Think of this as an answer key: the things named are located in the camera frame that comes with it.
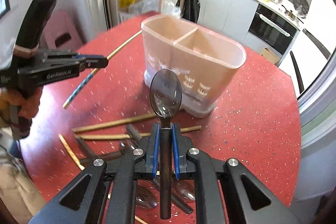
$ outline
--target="oven handle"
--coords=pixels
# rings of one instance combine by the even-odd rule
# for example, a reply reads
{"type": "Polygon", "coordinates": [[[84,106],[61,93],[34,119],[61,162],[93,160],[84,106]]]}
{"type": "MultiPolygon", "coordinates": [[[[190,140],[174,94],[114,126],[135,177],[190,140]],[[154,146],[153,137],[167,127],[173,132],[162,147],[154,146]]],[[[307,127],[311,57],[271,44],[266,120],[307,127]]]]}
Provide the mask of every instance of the oven handle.
{"type": "Polygon", "coordinates": [[[274,29],[278,30],[280,33],[282,33],[286,37],[290,37],[291,36],[288,32],[286,32],[285,30],[281,29],[278,25],[276,25],[274,22],[272,22],[271,20],[269,20],[264,15],[259,14],[259,17],[260,17],[260,19],[262,21],[266,22],[268,25],[272,26],[274,29]]]}

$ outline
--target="pink stool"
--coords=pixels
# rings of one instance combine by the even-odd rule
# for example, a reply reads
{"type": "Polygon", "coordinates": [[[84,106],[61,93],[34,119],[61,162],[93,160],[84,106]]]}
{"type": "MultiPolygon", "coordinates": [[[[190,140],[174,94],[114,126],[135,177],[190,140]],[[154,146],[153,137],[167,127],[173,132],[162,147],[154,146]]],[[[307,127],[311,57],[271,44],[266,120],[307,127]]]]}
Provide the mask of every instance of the pink stool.
{"type": "Polygon", "coordinates": [[[62,9],[52,13],[43,33],[48,49],[76,51],[83,45],[71,18],[62,9]]]}

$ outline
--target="cardboard box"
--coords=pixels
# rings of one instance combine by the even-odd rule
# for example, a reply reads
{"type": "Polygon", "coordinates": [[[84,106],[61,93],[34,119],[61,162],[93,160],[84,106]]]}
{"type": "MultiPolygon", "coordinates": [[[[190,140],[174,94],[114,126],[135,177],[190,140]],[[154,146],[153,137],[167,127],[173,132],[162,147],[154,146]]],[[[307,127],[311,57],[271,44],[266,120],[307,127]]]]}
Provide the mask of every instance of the cardboard box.
{"type": "Polygon", "coordinates": [[[280,60],[280,58],[274,53],[272,52],[272,50],[270,48],[264,48],[261,51],[261,55],[263,57],[265,57],[269,62],[273,63],[273,64],[277,64],[280,60]]]}

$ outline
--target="chopstick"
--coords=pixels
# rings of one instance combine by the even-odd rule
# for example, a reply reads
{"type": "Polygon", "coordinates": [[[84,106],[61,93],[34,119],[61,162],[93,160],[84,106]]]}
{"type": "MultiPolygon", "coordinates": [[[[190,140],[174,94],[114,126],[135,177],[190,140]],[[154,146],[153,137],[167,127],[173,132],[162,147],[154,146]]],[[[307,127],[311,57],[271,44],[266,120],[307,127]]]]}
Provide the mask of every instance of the chopstick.
{"type": "MultiPolygon", "coordinates": [[[[181,128],[181,133],[187,133],[191,131],[201,130],[202,126],[194,126],[181,128]]],[[[150,133],[140,133],[141,137],[148,137],[150,133]]],[[[120,139],[130,139],[128,134],[114,134],[114,135],[90,135],[90,134],[78,134],[76,138],[82,138],[84,140],[120,140],[120,139]]]]}
{"type": "Polygon", "coordinates": [[[141,218],[138,218],[137,216],[135,216],[135,220],[137,222],[140,222],[141,224],[148,224],[146,221],[143,221],[141,218]]]}
{"type": "MultiPolygon", "coordinates": [[[[128,43],[130,43],[134,38],[136,38],[139,34],[142,33],[142,30],[138,31],[135,35],[127,39],[124,43],[122,43],[117,49],[115,49],[108,57],[107,60],[111,60],[120,50],[123,49],[128,43]]],[[[63,104],[63,108],[67,109],[67,107],[71,104],[73,99],[77,96],[77,94],[85,87],[85,85],[99,72],[100,68],[95,68],[90,72],[90,74],[79,84],[79,86],[73,91],[73,93],[69,96],[69,98],[63,104]]]]}
{"type": "Polygon", "coordinates": [[[79,159],[76,157],[75,153],[71,150],[70,146],[68,145],[67,141],[63,138],[61,134],[58,135],[60,141],[62,142],[64,148],[68,152],[69,156],[73,159],[75,164],[78,166],[80,170],[84,170],[85,167],[80,164],[79,159]]]}
{"type": "Polygon", "coordinates": [[[148,120],[148,119],[151,119],[151,118],[154,118],[154,117],[156,117],[155,113],[144,114],[144,115],[134,116],[134,117],[125,118],[125,119],[116,120],[116,121],[111,121],[111,122],[97,123],[97,124],[93,124],[91,126],[77,127],[77,128],[73,128],[72,131],[74,133],[93,131],[93,130],[98,130],[98,129],[102,129],[102,128],[120,126],[122,124],[127,124],[127,123],[132,123],[132,122],[145,121],[145,120],[148,120]]]}

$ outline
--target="spoon bowl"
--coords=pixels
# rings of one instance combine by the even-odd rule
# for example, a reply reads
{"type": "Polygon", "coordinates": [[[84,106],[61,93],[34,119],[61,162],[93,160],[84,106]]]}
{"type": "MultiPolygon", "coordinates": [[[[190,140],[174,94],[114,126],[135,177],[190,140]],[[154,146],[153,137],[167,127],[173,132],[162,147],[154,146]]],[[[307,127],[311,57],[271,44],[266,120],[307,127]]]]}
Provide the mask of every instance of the spoon bowl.
{"type": "Polygon", "coordinates": [[[150,88],[152,109],[161,122],[171,120],[182,102],[182,87],[177,75],[169,69],[159,70],[150,88]]]}
{"type": "Polygon", "coordinates": [[[119,150],[121,151],[122,154],[125,154],[125,152],[128,149],[136,149],[138,147],[138,144],[132,140],[132,139],[124,139],[119,143],[119,150]]]}
{"type": "Polygon", "coordinates": [[[158,201],[154,194],[146,187],[138,185],[136,188],[136,200],[135,205],[144,209],[155,208],[158,201]]]}
{"type": "Polygon", "coordinates": [[[173,185],[176,192],[185,200],[193,202],[195,198],[195,188],[187,181],[173,178],[173,185]]]}

